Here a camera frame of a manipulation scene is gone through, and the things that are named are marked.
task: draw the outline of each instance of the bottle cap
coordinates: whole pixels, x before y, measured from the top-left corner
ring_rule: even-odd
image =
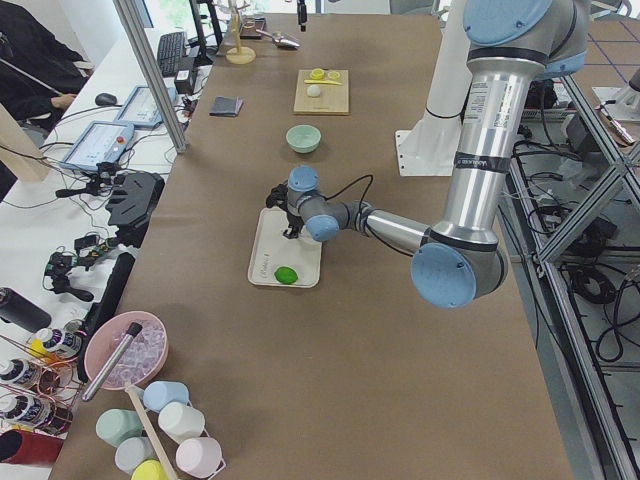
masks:
[[[11,373],[14,366],[11,360],[0,360],[0,375]]]
[[[53,330],[50,328],[41,328],[36,332],[36,338],[42,343],[48,342],[53,338]]]
[[[0,398],[0,412],[8,413],[18,405],[18,399],[13,396],[4,396]]]

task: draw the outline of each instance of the hand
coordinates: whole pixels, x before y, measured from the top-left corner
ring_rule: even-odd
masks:
[[[51,105],[53,108],[58,108],[60,110],[67,110],[75,100],[77,95],[75,93],[66,93],[64,95],[60,95],[59,97],[53,97],[51,99]]]

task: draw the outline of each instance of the white tray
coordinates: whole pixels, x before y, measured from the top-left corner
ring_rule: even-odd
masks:
[[[320,280],[322,243],[311,238],[306,228],[299,238],[289,240],[282,235],[288,226],[287,214],[279,208],[263,208],[260,212],[248,271],[254,285],[311,288]],[[298,280],[292,285],[278,282],[274,274],[279,267],[294,269]]]

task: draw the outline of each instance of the aluminum pole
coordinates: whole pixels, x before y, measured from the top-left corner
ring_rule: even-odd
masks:
[[[162,80],[160,69],[149,45],[149,40],[144,33],[144,27],[142,26],[138,9],[134,2],[128,0],[113,0],[113,4],[120,16],[122,26],[125,32],[127,32],[129,42],[138,60],[142,74],[147,80],[147,85],[149,85],[151,94],[160,110],[160,115],[167,127],[167,132],[169,133],[169,137],[171,137],[173,146],[176,148],[177,153],[182,153],[187,149],[187,140],[184,136],[182,125],[178,121],[176,112],[173,109],[173,104],[167,93],[167,87]]]

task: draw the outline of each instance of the yellow cup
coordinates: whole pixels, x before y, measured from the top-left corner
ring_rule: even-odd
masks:
[[[133,471],[131,480],[169,480],[158,460],[145,460]]]

